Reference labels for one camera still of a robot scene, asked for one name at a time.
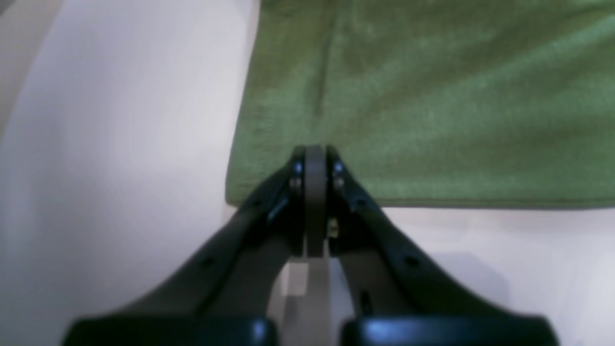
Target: mounting hole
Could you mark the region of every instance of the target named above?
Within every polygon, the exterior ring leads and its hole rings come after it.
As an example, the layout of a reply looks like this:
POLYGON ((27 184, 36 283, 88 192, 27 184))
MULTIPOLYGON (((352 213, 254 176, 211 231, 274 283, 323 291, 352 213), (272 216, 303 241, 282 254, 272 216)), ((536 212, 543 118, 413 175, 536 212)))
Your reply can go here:
POLYGON ((403 261, 406 262, 406 264, 412 268, 416 268, 421 264, 419 260, 416 259, 416 257, 414 256, 406 256, 403 258, 403 261))
POLYGON ((213 257, 208 257, 208 258, 204 259, 203 261, 201 261, 200 266, 201 266, 201 268, 209 268, 215 262, 216 262, 216 260, 213 259, 213 257))

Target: white surface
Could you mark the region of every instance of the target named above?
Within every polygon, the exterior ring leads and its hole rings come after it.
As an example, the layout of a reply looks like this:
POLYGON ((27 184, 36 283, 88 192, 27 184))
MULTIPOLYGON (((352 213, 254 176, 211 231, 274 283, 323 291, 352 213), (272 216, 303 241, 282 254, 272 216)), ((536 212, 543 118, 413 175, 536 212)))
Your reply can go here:
MULTIPOLYGON (((56 344, 75 316, 160 283, 229 217, 256 7, 65 0, 0 147, 0 344, 56 344)), ((546 314, 562 345, 615 345, 615 210, 388 213, 472 289, 546 314)))

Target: white table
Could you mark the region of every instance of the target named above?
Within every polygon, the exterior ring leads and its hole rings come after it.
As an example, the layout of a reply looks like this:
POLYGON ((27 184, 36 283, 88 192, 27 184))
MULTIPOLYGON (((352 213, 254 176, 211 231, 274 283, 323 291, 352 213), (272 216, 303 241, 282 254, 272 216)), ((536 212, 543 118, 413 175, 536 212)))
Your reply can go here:
MULTIPOLYGON (((232 214, 257 20, 253 0, 64 1, 0 147, 0 344, 56 344, 232 214)), ((615 345, 615 209, 387 213, 477 293, 548 316, 562 345, 615 345)))

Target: green cloth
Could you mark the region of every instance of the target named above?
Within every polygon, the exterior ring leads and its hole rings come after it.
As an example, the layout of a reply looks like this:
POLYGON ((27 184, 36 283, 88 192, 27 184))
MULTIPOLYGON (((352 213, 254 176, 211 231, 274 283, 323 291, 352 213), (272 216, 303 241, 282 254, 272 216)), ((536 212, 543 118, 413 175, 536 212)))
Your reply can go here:
POLYGON ((330 143, 383 205, 615 204, 612 0, 263 0, 226 182, 330 143))

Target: green towel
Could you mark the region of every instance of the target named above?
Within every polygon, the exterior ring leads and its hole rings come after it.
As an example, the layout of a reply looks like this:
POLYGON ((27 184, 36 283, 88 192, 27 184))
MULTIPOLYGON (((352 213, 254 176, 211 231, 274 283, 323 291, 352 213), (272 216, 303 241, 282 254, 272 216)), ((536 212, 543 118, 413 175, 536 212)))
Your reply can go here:
POLYGON ((263 0, 227 201, 313 143, 383 205, 613 205, 615 2, 263 0))

